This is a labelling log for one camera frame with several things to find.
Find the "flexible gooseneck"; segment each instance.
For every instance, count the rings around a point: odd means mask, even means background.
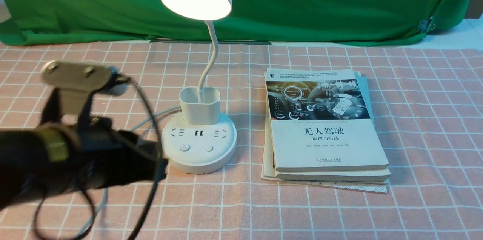
[[[210,72],[210,69],[214,65],[214,61],[216,60],[216,57],[218,56],[218,50],[219,50],[219,44],[218,44],[218,39],[216,38],[216,32],[214,31],[214,25],[213,22],[211,21],[205,21],[206,25],[208,26],[208,31],[210,33],[210,38],[213,43],[213,53],[210,58],[210,61],[208,62],[208,65],[206,66],[205,70],[202,73],[202,76],[200,77],[200,82],[198,83],[198,102],[199,103],[204,103],[205,102],[205,97],[204,97],[204,83],[206,80],[206,76],[208,75],[208,72]]]

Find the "black cable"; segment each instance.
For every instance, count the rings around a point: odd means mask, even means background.
[[[95,220],[94,202],[92,201],[92,198],[90,197],[90,195],[88,194],[88,192],[86,191],[84,186],[81,184],[78,175],[76,175],[76,177],[74,178],[74,184],[76,185],[76,187],[79,189],[79,191],[83,195],[84,199],[86,199],[87,203],[89,204],[89,207],[90,207],[90,210],[91,210],[91,215],[92,215],[92,222],[90,223],[89,227],[83,233],[81,233],[81,234],[79,234],[79,235],[77,235],[73,238],[66,238],[65,240],[82,240],[82,239],[84,239],[87,235],[89,235],[89,233],[92,229],[92,226],[94,225],[94,220]],[[41,233],[41,231],[38,229],[38,214],[40,213],[40,209],[42,208],[43,202],[47,198],[47,190],[45,189],[45,187],[43,185],[41,185],[40,188],[42,189],[44,196],[43,196],[42,201],[38,204],[38,207],[37,207],[35,214],[33,216],[33,232],[34,232],[35,236],[40,240],[54,240],[53,238],[48,238],[48,237],[44,236]]]
[[[129,149],[131,149],[133,152],[136,152],[137,154],[141,155],[142,157],[150,160],[150,161],[156,161],[157,158],[155,156],[150,155],[148,152],[143,151],[140,149],[138,146],[136,146],[133,142],[131,142],[129,139],[126,137],[120,135],[116,130],[111,131],[111,135],[118,140],[119,142],[123,143],[125,146],[127,146]]]
[[[144,222],[146,221],[146,218],[148,216],[149,209],[151,208],[152,201],[154,200],[154,196],[157,191],[157,187],[159,185],[159,182],[164,178],[164,171],[162,171],[162,168],[165,168],[167,165],[166,160],[163,158],[163,150],[162,150],[162,144],[161,144],[161,133],[159,132],[159,126],[157,123],[157,120],[154,116],[154,113],[152,112],[151,106],[148,103],[148,100],[146,98],[146,95],[143,92],[143,89],[140,87],[140,85],[133,79],[129,77],[128,78],[129,82],[135,87],[136,91],[138,92],[139,96],[141,97],[141,100],[143,101],[145,108],[151,118],[152,121],[152,126],[154,127],[156,137],[157,137],[157,145],[156,145],[156,168],[155,168],[155,173],[154,173],[154,179],[152,182],[152,187],[151,191],[148,195],[148,198],[146,200],[145,206],[143,207],[143,211],[141,212],[140,217],[138,218],[138,221],[136,222],[136,225],[133,228],[133,231],[128,237],[128,240],[135,240],[136,237],[138,236],[141,228],[143,227]]]

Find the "power outlet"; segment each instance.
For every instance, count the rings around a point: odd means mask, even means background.
[[[162,136],[169,163],[186,173],[216,171],[233,157],[236,149],[235,125],[224,114],[213,125],[190,125],[180,113],[166,124]]]

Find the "green cloth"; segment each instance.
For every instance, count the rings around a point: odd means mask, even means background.
[[[209,40],[203,22],[167,10],[160,0],[5,0],[7,45],[109,40]],[[421,20],[437,29],[463,19],[469,0],[233,0],[215,22],[220,40],[330,41],[376,46],[423,39]]]

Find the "pink checkered tablecloth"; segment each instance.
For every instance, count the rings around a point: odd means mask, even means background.
[[[209,45],[202,44],[0,44],[0,127],[38,124],[49,94],[39,73],[47,61],[117,66],[161,111],[179,104],[183,87],[197,85],[209,56]],[[369,78],[392,173],[387,195],[260,180],[267,67],[352,68]],[[482,240],[482,79],[483,52],[472,49],[222,45],[207,84],[220,90],[222,110],[238,128],[237,153],[208,175],[170,168],[138,239]],[[123,129],[146,118],[131,89],[118,98],[98,97],[94,112]],[[126,238],[149,189],[147,182],[111,188],[88,239]],[[101,191],[92,194],[98,202]],[[35,208],[23,204],[0,212],[0,239],[33,239]],[[88,218],[80,195],[64,195],[47,200],[40,224],[45,233],[65,238]]]

